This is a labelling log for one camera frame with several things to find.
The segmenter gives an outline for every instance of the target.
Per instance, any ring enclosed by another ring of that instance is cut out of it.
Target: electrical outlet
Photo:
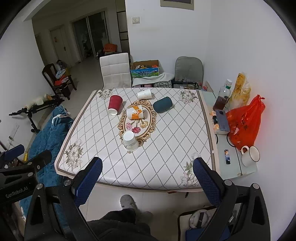
[[[7,144],[6,144],[6,148],[7,148],[8,150],[10,149],[10,146],[12,145],[12,141],[13,141],[13,139],[14,139],[14,137],[15,137],[15,134],[16,134],[16,132],[17,132],[17,129],[18,129],[19,127],[20,127],[20,126],[19,126],[18,124],[15,124],[15,125],[13,126],[13,129],[12,129],[12,131],[11,131],[9,137],[8,137],[8,141],[7,141]]]
[[[133,24],[140,23],[140,17],[132,17],[131,20],[132,20]]]

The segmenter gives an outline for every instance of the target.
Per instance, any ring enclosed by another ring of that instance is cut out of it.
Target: oval ornate frame print
[[[119,136],[122,139],[125,131],[132,131],[139,142],[139,146],[142,146],[150,138],[151,133],[155,131],[157,113],[154,111],[149,100],[137,100],[128,108],[136,105],[142,105],[144,118],[130,120],[126,116],[126,110],[124,110],[118,124]]]

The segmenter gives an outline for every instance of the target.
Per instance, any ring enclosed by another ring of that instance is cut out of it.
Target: mug handle
[[[244,154],[244,151],[243,151],[244,148],[246,148],[247,151],[250,149],[248,146],[243,146],[242,149],[241,149],[241,153],[242,153],[242,154]]]

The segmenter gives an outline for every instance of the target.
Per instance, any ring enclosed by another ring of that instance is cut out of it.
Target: white upholstered chair
[[[100,58],[103,89],[130,88],[131,72],[128,53],[112,54]]]

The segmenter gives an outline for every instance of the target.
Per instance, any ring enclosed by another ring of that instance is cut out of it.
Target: dark teal cup
[[[157,113],[163,113],[166,110],[170,109],[172,106],[173,106],[173,102],[168,96],[156,101],[153,104],[153,108]]]

